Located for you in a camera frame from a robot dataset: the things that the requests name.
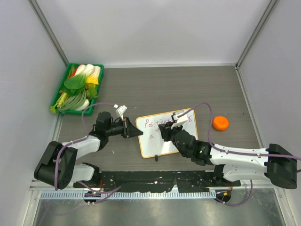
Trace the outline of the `yellow framed whiteboard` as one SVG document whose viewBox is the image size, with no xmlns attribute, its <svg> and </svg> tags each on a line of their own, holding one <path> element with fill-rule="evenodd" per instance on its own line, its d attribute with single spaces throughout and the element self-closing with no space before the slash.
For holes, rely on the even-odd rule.
<svg viewBox="0 0 301 226">
<path fill-rule="evenodd" d="M 155 131 L 159 124 L 172 120 L 172 113 L 170 111 L 146 115 L 136 119 L 136 127 L 143 132 L 143 135 L 138 137 L 143 158 L 152 158 L 155 155 L 162 156 L 178 152 L 171 141 L 165 142 L 161 137 L 160 131 Z"/>
</svg>

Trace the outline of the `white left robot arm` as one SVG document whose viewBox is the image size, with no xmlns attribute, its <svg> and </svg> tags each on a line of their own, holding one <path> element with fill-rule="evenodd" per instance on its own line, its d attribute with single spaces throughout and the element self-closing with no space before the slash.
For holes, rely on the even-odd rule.
<svg viewBox="0 0 301 226">
<path fill-rule="evenodd" d="M 76 187 L 97 187 L 101 181 L 99 167 L 86 162 L 76 164 L 76 160 L 102 150 L 110 136 L 131 138 L 142 134 L 128 117 L 114 120 L 109 112 L 100 112 L 88 136 L 65 143 L 51 141 L 34 171 L 34 178 L 56 190 L 65 189 L 69 183 L 75 183 Z"/>
</svg>

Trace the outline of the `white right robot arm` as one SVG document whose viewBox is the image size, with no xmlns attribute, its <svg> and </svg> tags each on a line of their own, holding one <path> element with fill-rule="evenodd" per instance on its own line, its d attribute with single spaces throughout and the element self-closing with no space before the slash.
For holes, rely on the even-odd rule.
<svg viewBox="0 0 301 226">
<path fill-rule="evenodd" d="M 182 126 L 173 122 L 158 126 L 162 139 L 170 141 L 182 155 L 197 165 L 213 165 L 213 182 L 267 180 L 284 189 L 297 188 L 297 159 L 282 146 L 242 149 L 199 141 Z"/>
</svg>

